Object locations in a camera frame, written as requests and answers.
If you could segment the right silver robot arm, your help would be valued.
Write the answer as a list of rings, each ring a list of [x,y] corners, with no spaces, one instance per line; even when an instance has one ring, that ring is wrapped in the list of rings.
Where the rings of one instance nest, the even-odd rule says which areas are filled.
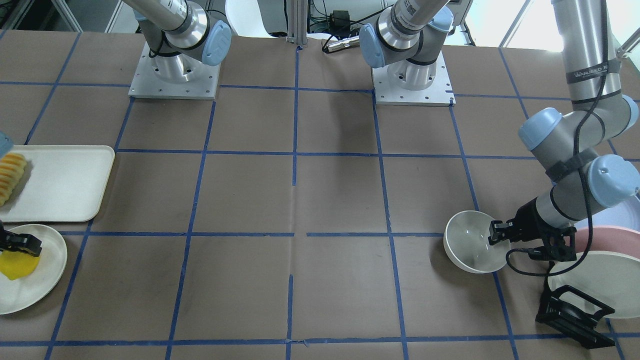
[[[160,33],[160,43],[154,50],[169,50],[186,55],[206,66],[219,65],[229,52],[231,28],[223,20],[213,22],[208,12],[199,4],[187,0],[124,0],[136,13],[136,20],[148,21]],[[10,153],[13,141],[1,132],[1,155]],[[9,196],[22,175],[11,178],[1,174],[1,195]],[[1,222],[2,253],[23,253],[38,258],[42,241],[32,234],[16,234],[6,230]]]

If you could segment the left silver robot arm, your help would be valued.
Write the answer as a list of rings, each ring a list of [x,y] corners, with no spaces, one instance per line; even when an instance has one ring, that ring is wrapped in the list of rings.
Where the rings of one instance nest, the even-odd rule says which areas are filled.
[[[445,0],[398,0],[375,23],[359,30],[359,46],[370,68],[403,65],[409,71],[433,68],[453,14]],[[493,220],[487,244],[542,240],[529,256],[574,261],[574,223],[594,228],[594,215],[639,191],[639,172],[618,155],[595,147],[633,127],[639,107],[622,93],[620,71],[605,0],[553,0],[563,41],[564,77],[572,111],[547,107],[518,130],[552,183],[551,189],[522,205],[507,221]]]

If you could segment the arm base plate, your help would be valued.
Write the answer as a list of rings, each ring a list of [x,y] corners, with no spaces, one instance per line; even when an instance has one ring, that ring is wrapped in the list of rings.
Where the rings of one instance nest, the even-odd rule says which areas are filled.
[[[185,54],[153,55],[142,48],[128,95],[137,99],[215,100],[221,66],[209,66]]]
[[[378,105],[449,107],[457,103],[445,59],[434,63],[399,61],[371,70]]]

